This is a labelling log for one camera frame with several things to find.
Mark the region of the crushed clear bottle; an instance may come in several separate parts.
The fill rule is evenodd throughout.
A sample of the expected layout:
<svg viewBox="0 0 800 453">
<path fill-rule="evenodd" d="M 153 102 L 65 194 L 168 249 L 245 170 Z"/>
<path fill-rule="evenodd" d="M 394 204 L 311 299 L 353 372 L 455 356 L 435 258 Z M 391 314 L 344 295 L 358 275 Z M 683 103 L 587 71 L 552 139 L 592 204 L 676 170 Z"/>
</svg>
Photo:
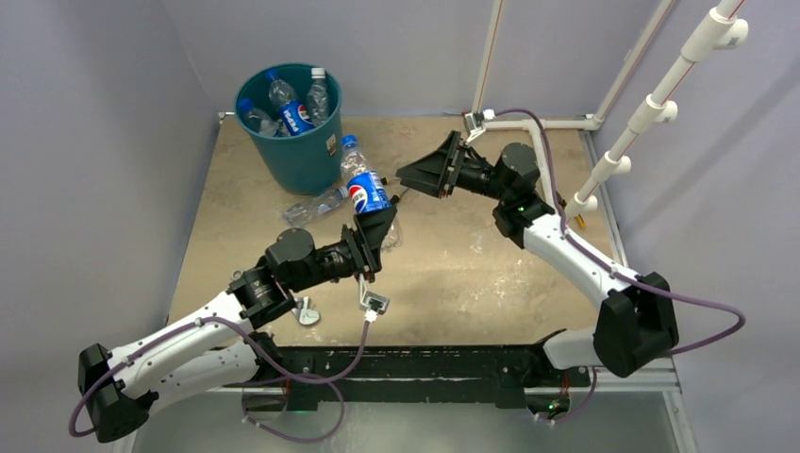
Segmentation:
<svg viewBox="0 0 800 453">
<path fill-rule="evenodd" d="M 313 67 L 310 71 L 311 85 L 307 94 L 307 111 L 314 126 L 321 126 L 329 118 L 329 94 L 326 71 Z"/>
</svg>

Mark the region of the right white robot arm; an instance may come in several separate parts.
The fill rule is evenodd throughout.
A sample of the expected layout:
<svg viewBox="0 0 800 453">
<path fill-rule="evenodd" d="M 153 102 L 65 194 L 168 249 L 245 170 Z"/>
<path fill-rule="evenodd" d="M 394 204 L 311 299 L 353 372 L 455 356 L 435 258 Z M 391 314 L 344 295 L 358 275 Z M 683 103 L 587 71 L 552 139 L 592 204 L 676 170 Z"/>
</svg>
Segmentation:
<svg viewBox="0 0 800 453">
<path fill-rule="evenodd" d="M 626 378 L 678 344 L 666 279 L 623 266 L 565 226 L 536 191 L 541 172 L 531 146 L 508 144 L 488 164 L 451 131 L 438 149 L 395 175 L 404 187 L 437 198 L 460 188 L 495 200 L 492 216 L 501 235 L 544 260 L 596 307 L 595 327 L 563 330 L 540 342 L 542 351 L 529 360 L 538 382 L 551 384 L 579 366 Z"/>
</svg>

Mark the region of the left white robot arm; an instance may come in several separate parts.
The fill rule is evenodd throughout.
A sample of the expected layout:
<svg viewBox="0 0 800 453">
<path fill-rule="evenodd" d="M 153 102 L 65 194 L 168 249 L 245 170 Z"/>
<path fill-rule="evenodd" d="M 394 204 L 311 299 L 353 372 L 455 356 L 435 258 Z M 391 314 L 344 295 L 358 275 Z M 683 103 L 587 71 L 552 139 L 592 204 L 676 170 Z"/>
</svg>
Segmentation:
<svg viewBox="0 0 800 453">
<path fill-rule="evenodd" d="M 381 269 L 380 248 L 395 215 L 395 206 L 358 213 L 354 227 L 342 228 L 339 242 L 323 247 L 314 244 L 308 231 L 287 229 L 253 268 L 176 327 L 113 350 L 101 344 L 84 349 L 79 356 L 81 399 L 70 418 L 71 436 L 93 434 L 98 442 L 109 443 L 135 431 L 147 421 L 158 399 L 157 381 L 235 336 L 253 353 L 246 361 L 221 357 L 210 370 L 239 368 L 259 386 L 273 384 L 280 375 L 308 384 L 328 384 L 349 375 L 360 362 L 363 345 L 338 374 L 313 378 L 280 365 L 279 357 L 266 351 L 252 334 L 293 309 L 295 291 L 347 277 L 374 281 Z"/>
</svg>

